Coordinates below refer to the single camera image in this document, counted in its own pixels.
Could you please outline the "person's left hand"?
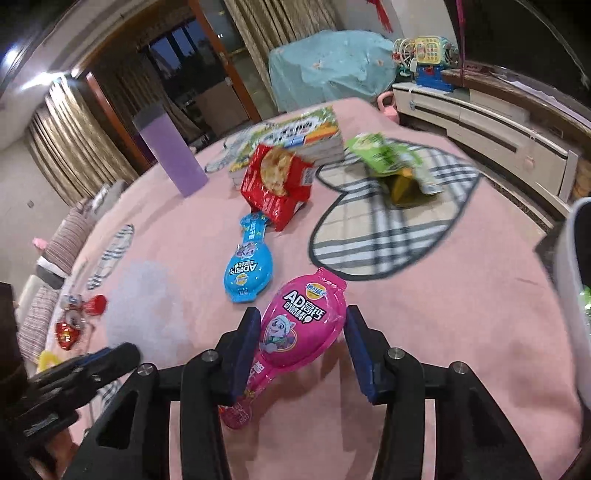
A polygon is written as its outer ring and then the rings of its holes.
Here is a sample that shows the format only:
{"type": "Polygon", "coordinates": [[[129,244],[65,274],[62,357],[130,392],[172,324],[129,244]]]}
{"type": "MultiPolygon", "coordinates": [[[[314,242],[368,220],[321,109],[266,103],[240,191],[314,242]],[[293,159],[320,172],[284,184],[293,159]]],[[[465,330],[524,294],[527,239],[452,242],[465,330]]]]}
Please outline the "person's left hand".
{"type": "Polygon", "coordinates": [[[56,436],[45,446],[45,451],[54,460],[55,465],[50,468],[45,462],[31,458],[30,464],[34,471],[45,480],[58,480],[72,462],[79,445],[70,437],[56,436]]]}

